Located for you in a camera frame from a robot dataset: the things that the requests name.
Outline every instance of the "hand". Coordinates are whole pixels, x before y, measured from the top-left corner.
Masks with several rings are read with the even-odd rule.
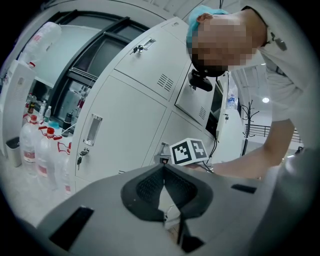
[[[185,165],[184,167],[189,168],[189,169],[193,169],[193,170],[199,171],[199,172],[204,172],[204,173],[207,172],[205,167],[202,167],[201,165],[196,164],[196,163],[190,163],[190,164]]]

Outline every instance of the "blue hairnet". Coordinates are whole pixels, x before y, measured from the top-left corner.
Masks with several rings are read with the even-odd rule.
[[[186,42],[187,44],[191,44],[192,43],[192,35],[193,32],[198,30],[198,26],[199,26],[199,22],[197,22],[197,18],[204,14],[204,13],[208,13],[208,14],[228,14],[228,12],[226,12],[225,10],[222,9],[212,9],[208,6],[204,6],[204,5],[200,5],[197,6],[196,8],[194,8],[190,15],[189,15],[189,29],[188,29],[188,33],[186,35]]]

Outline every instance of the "ceiling light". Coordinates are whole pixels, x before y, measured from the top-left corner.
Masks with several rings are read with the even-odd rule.
[[[269,98],[263,98],[262,101],[263,101],[264,103],[268,103],[268,102],[270,101],[270,99],[269,99]]]

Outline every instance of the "black slot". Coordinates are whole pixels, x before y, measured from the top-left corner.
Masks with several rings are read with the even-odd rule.
[[[231,188],[234,190],[239,190],[239,191],[246,192],[249,194],[254,194],[257,190],[256,187],[246,186],[246,185],[241,185],[241,184],[234,184],[231,186]]]
[[[93,213],[93,209],[79,207],[49,239],[68,251]]]

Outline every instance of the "trash bin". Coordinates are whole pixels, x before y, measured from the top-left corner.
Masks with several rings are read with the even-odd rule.
[[[18,167],[19,165],[21,165],[19,137],[12,138],[5,144],[9,162],[14,167]]]

